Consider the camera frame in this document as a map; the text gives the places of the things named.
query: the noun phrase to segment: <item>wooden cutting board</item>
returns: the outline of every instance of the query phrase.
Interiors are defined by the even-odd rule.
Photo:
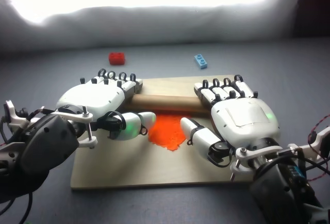
[[[141,94],[195,97],[193,86],[204,79],[212,82],[233,75],[144,79]],[[213,130],[208,118],[195,118]],[[113,141],[108,131],[93,132],[98,139],[94,149],[78,148],[71,176],[72,189],[95,189],[141,185],[229,182],[229,167],[218,168],[201,158],[193,146],[183,142],[169,151],[149,142],[147,135],[129,141]],[[236,176],[235,182],[251,181]]]

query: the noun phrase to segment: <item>wooden rolling pin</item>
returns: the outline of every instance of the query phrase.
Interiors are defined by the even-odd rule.
[[[136,94],[128,101],[125,110],[173,111],[209,114],[197,97]]]

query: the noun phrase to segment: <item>table surface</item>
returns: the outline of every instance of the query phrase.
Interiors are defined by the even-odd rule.
[[[110,68],[110,51],[123,51],[124,66]],[[208,68],[200,70],[194,55]],[[20,109],[53,108],[59,97],[90,79],[100,68],[136,73],[138,78],[240,74],[274,111],[280,144],[306,144],[311,128],[329,113],[330,39],[268,43],[191,44],[102,48],[1,56],[0,102],[11,99]],[[49,223],[265,223],[247,184],[143,187],[72,192],[74,155],[51,170],[34,193],[28,221]],[[318,175],[317,169],[308,173]],[[312,183],[320,202],[330,205],[329,177]],[[0,223],[16,224],[27,196],[15,201]]]

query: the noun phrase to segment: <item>orange play dough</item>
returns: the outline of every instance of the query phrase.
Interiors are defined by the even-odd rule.
[[[149,130],[149,141],[171,151],[177,150],[186,139],[180,127],[183,116],[175,114],[156,114],[156,116],[156,122]]]

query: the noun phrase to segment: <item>robotic arm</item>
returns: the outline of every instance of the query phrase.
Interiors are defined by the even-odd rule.
[[[115,72],[101,69],[98,76],[68,90],[59,99],[55,110],[44,107],[33,113],[25,108],[16,111],[9,100],[4,104],[5,116],[0,131],[5,143],[0,146],[0,203],[37,190],[49,170],[63,163],[78,147],[94,148],[93,131],[109,131],[109,139],[130,140],[146,135],[156,120],[152,112],[119,113],[121,104],[138,93],[142,80],[135,74],[116,77]],[[3,124],[12,137],[7,139]],[[88,138],[78,140],[85,132]]]
[[[215,134],[192,119],[182,118],[188,145],[215,166],[230,166],[232,181],[235,175],[253,175],[250,191],[268,223],[329,223],[330,210],[315,197],[306,179],[305,162],[330,173],[319,162],[329,156],[330,127],[313,133],[309,145],[289,144],[283,149],[278,144],[279,126],[272,110],[240,75],[234,80],[195,84],[196,95],[211,111]],[[225,157],[229,157],[228,164],[222,163]]]

